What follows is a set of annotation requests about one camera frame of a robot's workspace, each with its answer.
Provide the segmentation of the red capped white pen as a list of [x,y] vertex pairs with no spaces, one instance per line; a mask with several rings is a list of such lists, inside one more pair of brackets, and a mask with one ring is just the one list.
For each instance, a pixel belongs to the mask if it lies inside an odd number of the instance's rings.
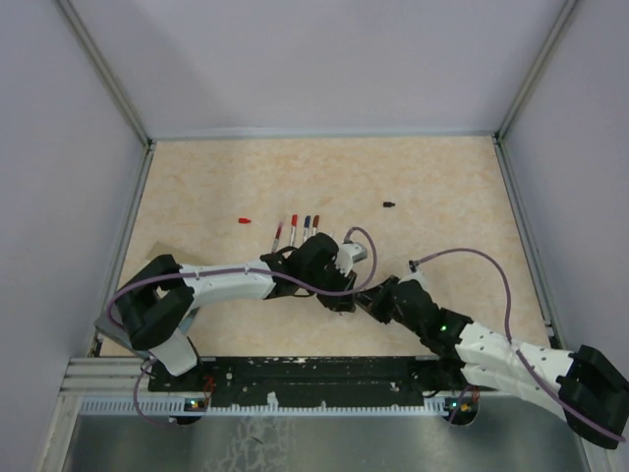
[[295,247],[298,221],[299,221],[299,215],[296,213],[292,214],[291,225],[290,225],[289,246]]

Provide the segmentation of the blue end white pen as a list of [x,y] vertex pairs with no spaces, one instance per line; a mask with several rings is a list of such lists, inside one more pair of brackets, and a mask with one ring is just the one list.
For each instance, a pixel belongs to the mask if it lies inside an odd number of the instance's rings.
[[303,242],[306,242],[310,237],[311,219],[310,215],[306,215],[304,218]]

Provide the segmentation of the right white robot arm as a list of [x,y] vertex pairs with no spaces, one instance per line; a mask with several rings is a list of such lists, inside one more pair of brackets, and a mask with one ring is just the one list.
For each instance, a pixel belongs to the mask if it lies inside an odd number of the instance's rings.
[[438,306],[412,277],[391,277],[355,297],[381,323],[397,322],[443,360],[440,380],[505,392],[555,414],[582,439],[616,449],[625,439],[628,382],[596,348],[551,349]]

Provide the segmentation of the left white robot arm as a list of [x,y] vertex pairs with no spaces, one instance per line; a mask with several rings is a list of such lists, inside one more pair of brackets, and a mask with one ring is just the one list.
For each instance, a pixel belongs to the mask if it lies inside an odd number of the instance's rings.
[[293,297],[301,288],[324,302],[337,298],[351,303],[354,264],[366,258],[362,244],[338,245],[323,233],[297,249],[240,265],[185,265],[170,254],[161,255],[119,289],[108,318],[131,349],[157,359],[173,383],[191,390],[204,378],[204,366],[184,334],[192,312],[233,300]]

